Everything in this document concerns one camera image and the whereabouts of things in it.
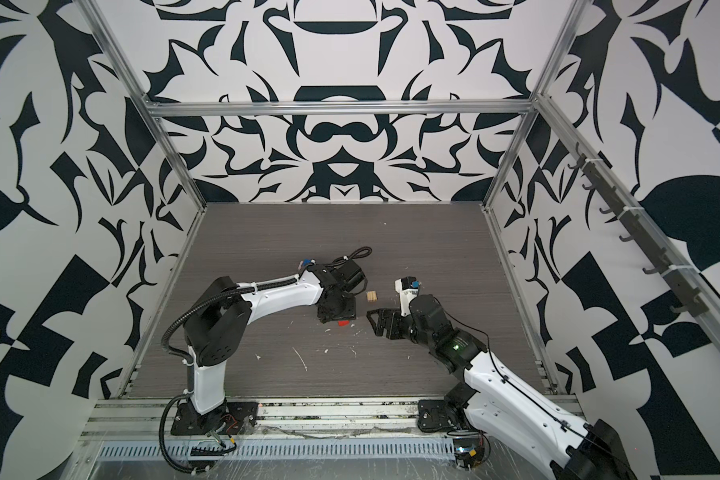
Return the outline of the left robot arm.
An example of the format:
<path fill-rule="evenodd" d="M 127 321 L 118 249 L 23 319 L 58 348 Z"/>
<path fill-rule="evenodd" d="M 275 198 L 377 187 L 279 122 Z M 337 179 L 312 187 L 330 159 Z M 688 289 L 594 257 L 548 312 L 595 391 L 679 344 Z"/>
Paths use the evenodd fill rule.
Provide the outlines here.
<path fill-rule="evenodd" d="M 226 362 L 237 351 L 253 322 L 297 307 L 314 306 L 322 323 L 356 318 L 356 289 L 367 278 L 349 257 L 334 263 L 308 261 L 289 276 L 236 283 L 216 279 L 160 339 L 162 349 L 189 368 L 188 402 L 199 415 L 219 409 L 226 401 Z"/>

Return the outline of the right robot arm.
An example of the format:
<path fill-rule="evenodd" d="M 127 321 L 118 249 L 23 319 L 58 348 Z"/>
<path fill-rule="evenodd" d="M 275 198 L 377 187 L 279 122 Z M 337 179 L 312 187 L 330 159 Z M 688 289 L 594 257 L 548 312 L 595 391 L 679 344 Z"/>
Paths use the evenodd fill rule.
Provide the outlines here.
<path fill-rule="evenodd" d="M 407 308 L 366 314 L 374 334 L 405 339 L 460 382 L 453 402 L 468 427 L 494 438 L 548 479 L 633 479 L 619 434 L 607 422 L 590 423 L 517 377 L 492 352 L 488 334 L 456 319 L 432 295 Z"/>

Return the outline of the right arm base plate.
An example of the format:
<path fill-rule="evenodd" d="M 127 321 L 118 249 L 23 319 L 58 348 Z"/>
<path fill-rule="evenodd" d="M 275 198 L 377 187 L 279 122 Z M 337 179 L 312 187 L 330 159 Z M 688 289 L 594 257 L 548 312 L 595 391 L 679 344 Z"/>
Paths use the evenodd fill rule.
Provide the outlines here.
<path fill-rule="evenodd" d="M 421 399 L 417 403 L 417 428 L 424 433 L 472 429 L 461 409 L 446 400 Z"/>

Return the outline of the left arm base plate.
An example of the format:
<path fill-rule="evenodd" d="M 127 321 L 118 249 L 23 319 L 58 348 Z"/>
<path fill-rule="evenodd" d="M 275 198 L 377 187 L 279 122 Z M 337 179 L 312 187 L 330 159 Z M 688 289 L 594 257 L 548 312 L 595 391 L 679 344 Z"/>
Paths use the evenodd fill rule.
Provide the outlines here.
<path fill-rule="evenodd" d="M 182 401 L 171 416 L 173 436 L 197 436 L 215 431 L 219 435 L 237 435 L 256 425 L 257 402 L 226 402 L 206 414 L 199 414 L 191 401 Z"/>

